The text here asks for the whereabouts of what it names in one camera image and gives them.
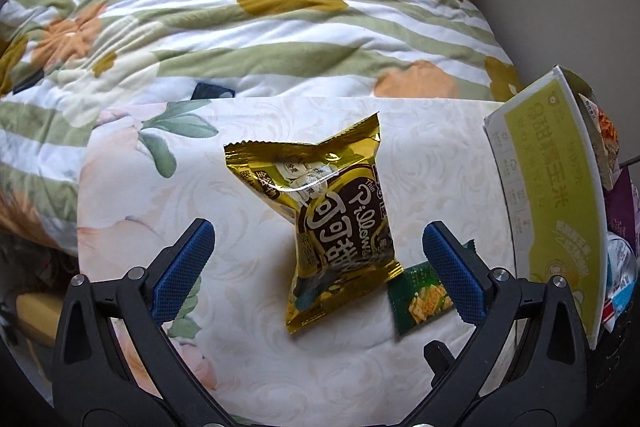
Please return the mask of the blue white snack bag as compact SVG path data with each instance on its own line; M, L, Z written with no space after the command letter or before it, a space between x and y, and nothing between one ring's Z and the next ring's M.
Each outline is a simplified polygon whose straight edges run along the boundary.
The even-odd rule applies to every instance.
M602 326L612 333L618 318L628 307L637 283L638 265L636 255L623 237L613 232L606 234L605 302Z

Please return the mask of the orange white snack bag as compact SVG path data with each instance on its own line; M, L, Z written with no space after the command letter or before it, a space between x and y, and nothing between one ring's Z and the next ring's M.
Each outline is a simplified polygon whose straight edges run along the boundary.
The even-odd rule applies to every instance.
M606 191L611 191L620 176L620 140L617 130L612 120L588 96L579 93L578 106L585 121L601 183Z

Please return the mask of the small green snack packet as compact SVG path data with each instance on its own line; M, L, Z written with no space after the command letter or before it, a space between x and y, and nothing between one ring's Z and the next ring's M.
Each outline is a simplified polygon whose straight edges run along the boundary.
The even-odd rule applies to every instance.
M454 307L454 300L439 280L427 255L387 283L387 297L397 339L435 321Z

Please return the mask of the purple snack bag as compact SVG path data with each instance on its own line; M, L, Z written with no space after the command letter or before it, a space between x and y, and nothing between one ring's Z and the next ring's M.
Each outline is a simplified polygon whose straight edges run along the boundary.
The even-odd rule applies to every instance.
M608 231L625 239L639 257L639 191L627 167L618 168L612 186L604 190L604 205Z

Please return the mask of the gold cocoa pillow snack bag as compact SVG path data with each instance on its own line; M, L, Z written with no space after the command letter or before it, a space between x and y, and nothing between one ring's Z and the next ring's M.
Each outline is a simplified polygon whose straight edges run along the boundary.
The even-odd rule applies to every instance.
M295 229L285 327L296 334L404 271L396 257L376 154L378 115L317 144L243 141L227 168Z

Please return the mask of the floral striped quilt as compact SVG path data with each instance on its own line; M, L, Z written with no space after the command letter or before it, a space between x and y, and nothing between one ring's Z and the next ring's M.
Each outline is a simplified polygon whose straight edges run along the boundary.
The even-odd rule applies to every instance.
M102 113L167 105L132 134L163 178L209 136L193 97L504 102L521 81L470 0L6 0L1 228L75 254L80 169Z

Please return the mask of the green cardboard box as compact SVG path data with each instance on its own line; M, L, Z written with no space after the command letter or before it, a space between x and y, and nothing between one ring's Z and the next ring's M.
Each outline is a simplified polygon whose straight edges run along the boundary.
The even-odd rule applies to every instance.
M484 120L508 210L518 277L561 275L590 347L605 300L603 186L581 98L589 84L555 65Z

